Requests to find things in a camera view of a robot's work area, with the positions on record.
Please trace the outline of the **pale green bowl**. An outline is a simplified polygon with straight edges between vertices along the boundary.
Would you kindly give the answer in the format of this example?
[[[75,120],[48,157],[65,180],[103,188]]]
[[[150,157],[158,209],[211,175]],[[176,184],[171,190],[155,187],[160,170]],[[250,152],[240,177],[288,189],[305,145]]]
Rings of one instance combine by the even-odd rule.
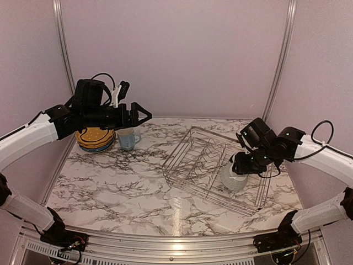
[[[219,177],[222,184],[232,191],[242,190],[248,182],[247,175],[237,175],[232,170],[233,163],[226,164],[220,171]]]

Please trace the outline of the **light blue mug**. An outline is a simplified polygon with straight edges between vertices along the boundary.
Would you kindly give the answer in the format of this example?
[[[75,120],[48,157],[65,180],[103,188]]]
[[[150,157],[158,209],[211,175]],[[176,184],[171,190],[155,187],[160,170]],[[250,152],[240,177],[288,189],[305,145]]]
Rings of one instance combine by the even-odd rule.
[[[135,132],[134,128],[120,129],[116,131],[120,147],[125,151],[131,151],[141,141],[141,134]]]

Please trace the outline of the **blue polka dot plate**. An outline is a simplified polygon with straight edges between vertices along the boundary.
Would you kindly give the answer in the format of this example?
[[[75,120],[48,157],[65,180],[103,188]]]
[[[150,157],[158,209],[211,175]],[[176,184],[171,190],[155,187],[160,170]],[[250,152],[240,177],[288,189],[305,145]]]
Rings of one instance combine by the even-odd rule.
[[[79,148],[83,151],[86,152],[91,152],[91,153],[98,153],[98,152],[103,152],[107,149],[109,149],[115,142],[115,139],[112,139],[108,144],[102,146],[102,147],[97,147],[97,148],[85,148],[81,145],[79,145]]]

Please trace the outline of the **yellow polka dot plate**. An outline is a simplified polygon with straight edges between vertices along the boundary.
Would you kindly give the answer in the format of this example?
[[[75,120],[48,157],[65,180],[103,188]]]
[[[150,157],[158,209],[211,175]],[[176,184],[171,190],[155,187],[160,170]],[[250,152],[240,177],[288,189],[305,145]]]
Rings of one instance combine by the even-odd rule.
[[[81,132],[76,131],[75,133],[77,140],[88,142],[105,140],[112,136],[114,137],[114,135],[115,133],[113,130],[102,130],[100,128],[86,128],[83,129]]]
[[[105,140],[100,140],[100,141],[93,141],[93,142],[88,142],[88,141],[81,141],[78,140],[79,146],[85,148],[85,149],[99,149],[102,147],[110,146],[114,143],[115,137],[110,137]]]

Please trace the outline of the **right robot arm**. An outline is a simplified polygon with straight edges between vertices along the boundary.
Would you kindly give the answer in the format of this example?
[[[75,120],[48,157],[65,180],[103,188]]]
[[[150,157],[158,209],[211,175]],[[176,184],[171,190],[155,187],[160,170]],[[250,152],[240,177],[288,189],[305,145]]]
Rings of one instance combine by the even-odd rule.
[[[309,229],[352,219],[352,155],[330,146],[329,141],[318,141],[313,135],[294,127],[286,127],[275,134],[262,118],[251,121],[237,138],[246,151],[237,152],[229,159],[228,174],[232,178],[249,174],[261,177],[269,164],[279,167],[288,161],[313,167],[346,184],[345,190],[334,198],[288,213],[274,233],[276,246],[287,246],[295,235]]]

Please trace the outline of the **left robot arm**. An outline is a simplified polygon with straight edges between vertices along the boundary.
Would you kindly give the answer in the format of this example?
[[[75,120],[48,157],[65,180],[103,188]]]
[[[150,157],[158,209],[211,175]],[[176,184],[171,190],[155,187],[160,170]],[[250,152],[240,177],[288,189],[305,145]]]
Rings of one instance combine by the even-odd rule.
[[[87,128],[119,130],[135,128],[152,119],[138,103],[128,110],[122,103],[130,84],[122,81],[109,90],[103,81],[80,79],[74,95],[64,105],[39,112],[29,123],[1,137],[1,170],[46,144],[62,140]],[[1,209],[41,229],[41,240],[66,245],[74,238],[59,215],[33,200],[17,194],[1,175]]]

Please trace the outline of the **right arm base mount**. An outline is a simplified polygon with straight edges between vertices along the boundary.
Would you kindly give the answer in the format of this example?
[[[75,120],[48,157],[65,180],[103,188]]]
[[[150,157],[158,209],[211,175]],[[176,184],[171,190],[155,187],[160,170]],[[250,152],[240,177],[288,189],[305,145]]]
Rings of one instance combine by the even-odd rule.
[[[259,253],[277,251],[301,243],[302,238],[299,234],[287,231],[256,235],[253,240],[253,245]]]

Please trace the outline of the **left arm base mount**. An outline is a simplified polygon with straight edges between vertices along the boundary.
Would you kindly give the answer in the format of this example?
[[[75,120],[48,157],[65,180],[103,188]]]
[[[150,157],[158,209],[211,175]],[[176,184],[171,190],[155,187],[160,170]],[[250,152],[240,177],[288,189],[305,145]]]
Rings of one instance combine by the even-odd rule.
[[[40,240],[42,242],[49,243],[51,245],[59,246],[65,250],[69,250],[69,246],[75,242],[79,242],[79,245],[74,247],[74,250],[84,251],[87,245],[88,235],[81,232],[75,232],[66,230],[63,234],[52,237],[50,235],[41,235]]]

